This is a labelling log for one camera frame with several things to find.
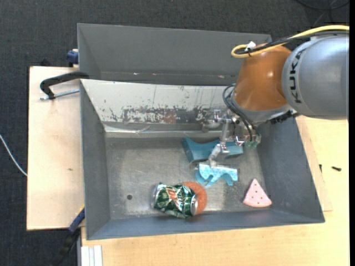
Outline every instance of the crushed soda can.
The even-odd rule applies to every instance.
[[[177,218],[190,218],[197,211],[197,194],[186,185],[158,184],[154,189],[153,208]]]

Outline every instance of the orange ball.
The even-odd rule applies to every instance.
[[[196,215],[201,213],[207,204],[207,193],[206,190],[203,188],[202,185],[200,185],[197,182],[192,182],[192,181],[187,181],[183,182],[183,185],[186,185],[188,188],[190,188],[192,191],[194,191],[197,195],[197,211]]]

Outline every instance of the yellow cable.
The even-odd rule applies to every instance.
[[[268,48],[264,48],[264,49],[261,49],[261,50],[255,51],[255,52],[236,54],[235,53],[236,50],[241,49],[241,48],[247,48],[247,44],[240,44],[240,45],[237,45],[236,47],[233,48],[233,50],[231,52],[231,55],[234,58],[245,58],[245,57],[248,57],[248,56],[254,56],[256,54],[260,54],[262,52],[266,52],[268,50],[271,50],[271,49],[273,49],[275,47],[279,47],[281,45],[284,45],[284,44],[288,43],[289,41],[291,41],[293,38],[302,37],[302,36],[305,36],[305,35],[322,32],[324,30],[350,30],[350,27],[347,26],[347,25],[325,25],[324,27],[318,27],[318,28],[314,28],[314,29],[309,29],[309,30],[306,30],[306,31],[304,31],[302,33],[295,34],[295,35],[289,37],[286,40],[286,42],[284,42],[284,43],[280,43],[280,44],[277,44],[277,45],[274,45],[274,46],[271,46],[271,47],[268,47]]]

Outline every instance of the light blue toy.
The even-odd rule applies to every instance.
[[[233,185],[233,182],[238,180],[238,170],[229,167],[216,166],[211,168],[207,163],[199,163],[199,169],[196,171],[196,179],[200,184],[211,186],[218,179],[223,178],[229,186]]]

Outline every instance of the teal object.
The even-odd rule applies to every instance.
[[[232,186],[235,181],[238,181],[238,170],[223,166],[212,168],[206,163],[199,164],[199,169],[196,171],[196,179],[199,184],[204,185],[208,180],[206,186],[211,186],[220,178],[223,178],[229,186]]]
[[[186,137],[182,140],[182,146],[184,147],[185,155],[189,160],[189,163],[196,161],[206,161],[209,158],[213,148],[219,143],[219,140],[215,140],[200,144],[194,142],[189,137]],[[227,142],[226,146],[229,150],[228,157],[237,156],[243,153],[243,147],[235,145],[234,142]]]

